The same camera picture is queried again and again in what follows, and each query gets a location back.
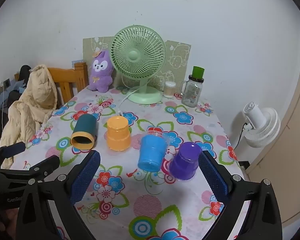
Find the teal cup with yellow rim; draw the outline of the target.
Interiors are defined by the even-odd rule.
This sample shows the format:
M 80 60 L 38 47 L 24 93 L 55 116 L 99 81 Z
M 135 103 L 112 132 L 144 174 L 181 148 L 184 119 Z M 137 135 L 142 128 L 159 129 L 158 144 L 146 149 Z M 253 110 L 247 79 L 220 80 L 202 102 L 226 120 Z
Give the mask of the teal cup with yellow rim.
M 90 150 L 94 147 L 96 133 L 97 119 L 91 114 L 83 114 L 77 120 L 70 142 L 79 150 Z

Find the orange plastic cup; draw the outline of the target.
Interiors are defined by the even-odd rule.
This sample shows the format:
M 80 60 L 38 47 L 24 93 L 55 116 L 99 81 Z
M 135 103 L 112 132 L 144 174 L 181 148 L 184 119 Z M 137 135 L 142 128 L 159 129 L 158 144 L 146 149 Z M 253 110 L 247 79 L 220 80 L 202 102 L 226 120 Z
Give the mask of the orange plastic cup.
M 114 151 L 125 151 L 130 147 L 131 138 L 128 119 L 112 116 L 107 121 L 107 145 Z

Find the purple plastic cup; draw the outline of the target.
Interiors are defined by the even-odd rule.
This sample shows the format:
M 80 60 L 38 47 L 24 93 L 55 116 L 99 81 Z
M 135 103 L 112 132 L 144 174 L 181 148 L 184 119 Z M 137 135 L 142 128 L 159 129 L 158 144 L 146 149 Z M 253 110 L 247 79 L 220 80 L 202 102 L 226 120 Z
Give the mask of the purple plastic cup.
M 171 176 L 178 180 L 191 179 L 198 168 L 198 158 L 202 149 L 194 142 L 184 142 L 169 165 Z

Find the blue plastic cup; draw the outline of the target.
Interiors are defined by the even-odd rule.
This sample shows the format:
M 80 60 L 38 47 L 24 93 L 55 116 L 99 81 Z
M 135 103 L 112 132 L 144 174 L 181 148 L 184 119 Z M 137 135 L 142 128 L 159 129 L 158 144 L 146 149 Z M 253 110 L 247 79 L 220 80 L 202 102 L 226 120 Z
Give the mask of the blue plastic cup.
M 146 145 L 146 135 L 141 139 L 138 168 L 147 172 L 159 172 L 166 152 L 158 152 Z

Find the clear plastic cup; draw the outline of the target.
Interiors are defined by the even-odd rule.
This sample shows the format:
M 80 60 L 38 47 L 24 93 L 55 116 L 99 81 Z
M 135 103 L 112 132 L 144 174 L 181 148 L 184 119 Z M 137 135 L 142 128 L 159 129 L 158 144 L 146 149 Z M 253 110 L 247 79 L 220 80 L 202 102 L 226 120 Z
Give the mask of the clear plastic cup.
M 170 138 L 167 134 L 159 131 L 148 131 L 146 135 L 146 145 L 158 152 L 166 152 L 170 144 Z

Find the beige puffer jacket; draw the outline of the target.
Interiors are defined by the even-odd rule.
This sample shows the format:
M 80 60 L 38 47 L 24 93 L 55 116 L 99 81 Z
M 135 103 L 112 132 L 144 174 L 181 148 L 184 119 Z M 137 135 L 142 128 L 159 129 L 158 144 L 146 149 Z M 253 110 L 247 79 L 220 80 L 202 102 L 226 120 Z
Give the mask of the beige puffer jacket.
M 57 108 L 57 88 L 47 66 L 30 71 L 26 89 L 8 109 L 8 122 L 0 139 L 0 147 L 18 142 L 28 143 Z

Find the wooden chair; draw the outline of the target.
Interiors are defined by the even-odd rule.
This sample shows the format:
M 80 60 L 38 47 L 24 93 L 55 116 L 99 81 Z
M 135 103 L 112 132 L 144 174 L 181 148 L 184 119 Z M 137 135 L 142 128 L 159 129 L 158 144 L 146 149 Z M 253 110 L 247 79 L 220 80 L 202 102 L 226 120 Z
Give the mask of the wooden chair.
M 37 109 L 56 109 L 59 98 L 57 86 L 61 88 L 61 99 L 67 103 L 74 96 L 72 87 L 80 92 L 88 85 L 88 68 L 85 62 L 74 64 L 74 68 L 63 69 L 38 65 L 30 70 L 25 91 L 16 103 L 24 103 Z

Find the white floor fan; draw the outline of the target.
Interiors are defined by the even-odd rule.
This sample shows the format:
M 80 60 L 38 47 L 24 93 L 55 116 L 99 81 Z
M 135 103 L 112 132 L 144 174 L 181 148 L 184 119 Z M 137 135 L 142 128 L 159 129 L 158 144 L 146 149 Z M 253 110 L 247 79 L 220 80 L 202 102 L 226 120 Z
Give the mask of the white floor fan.
M 250 102 L 243 108 L 248 120 L 244 126 L 244 138 L 252 148 L 263 148 L 270 144 L 278 135 L 281 120 L 272 107 L 259 108 L 255 102 Z

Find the purple plush bunny toy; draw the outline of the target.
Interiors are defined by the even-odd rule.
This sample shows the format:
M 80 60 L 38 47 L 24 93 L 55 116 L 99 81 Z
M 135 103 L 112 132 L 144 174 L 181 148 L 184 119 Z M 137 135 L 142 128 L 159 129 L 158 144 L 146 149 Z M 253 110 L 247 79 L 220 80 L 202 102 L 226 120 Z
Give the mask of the purple plush bunny toy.
M 88 89 L 105 93 L 113 83 L 114 67 L 110 60 L 109 51 L 101 50 L 92 61 Z

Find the glass mug jar green lid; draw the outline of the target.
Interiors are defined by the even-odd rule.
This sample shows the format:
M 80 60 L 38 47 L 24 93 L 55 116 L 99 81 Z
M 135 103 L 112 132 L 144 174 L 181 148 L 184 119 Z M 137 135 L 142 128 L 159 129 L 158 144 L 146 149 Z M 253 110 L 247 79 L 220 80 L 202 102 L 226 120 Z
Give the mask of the glass mug jar green lid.
M 202 91 L 204 72 L 204 68 L 193 66 L 192 74 L 189 75 L 188 80 L 181 83 L 182 104 L 188 107 L 196 107 Z

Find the green desk fan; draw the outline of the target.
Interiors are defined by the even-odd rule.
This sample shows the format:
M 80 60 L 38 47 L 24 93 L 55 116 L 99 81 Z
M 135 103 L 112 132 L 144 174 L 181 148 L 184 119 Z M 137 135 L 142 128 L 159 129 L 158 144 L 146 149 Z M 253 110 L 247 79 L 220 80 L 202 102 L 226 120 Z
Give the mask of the green desk fan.
M 156 31 L 143 25 L 125 27 L 114 36 L 109 53 L 117 72 L 140 82 L 129 90 L 130 101 L 150 105 L 161 100 L 162 92 L 148 85 L 166 59 L 165 43 Z

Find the cotton swab container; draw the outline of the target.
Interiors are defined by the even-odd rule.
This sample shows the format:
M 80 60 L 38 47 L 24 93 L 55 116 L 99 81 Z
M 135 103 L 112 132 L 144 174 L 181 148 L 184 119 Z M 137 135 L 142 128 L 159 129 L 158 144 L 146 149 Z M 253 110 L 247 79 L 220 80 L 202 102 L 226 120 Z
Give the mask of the cotton swab container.
M 173 98 L 176 89 L 176 83 L 174 81 L 165 81 L 163 96 L 166 98 Z

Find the beige cartoon board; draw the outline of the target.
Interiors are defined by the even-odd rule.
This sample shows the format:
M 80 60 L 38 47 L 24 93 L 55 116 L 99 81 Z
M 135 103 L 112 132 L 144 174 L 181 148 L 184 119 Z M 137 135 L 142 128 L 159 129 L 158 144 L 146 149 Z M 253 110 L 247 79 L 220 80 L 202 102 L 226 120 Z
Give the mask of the beige cartoon board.
M 83 39 L 83 61 L 91 72 L 92 62 L 96 52 L 108 50 L 113 42 L 112 36 L 91 37 Z M 190 44 L 167 40 L 166 60 L 162 68 L 155 74 L 147 84 L 158 90 L 163 90 L 166 81 L 174 81 L 177 87 L 185 80 L 187 62 L 191 50 Z

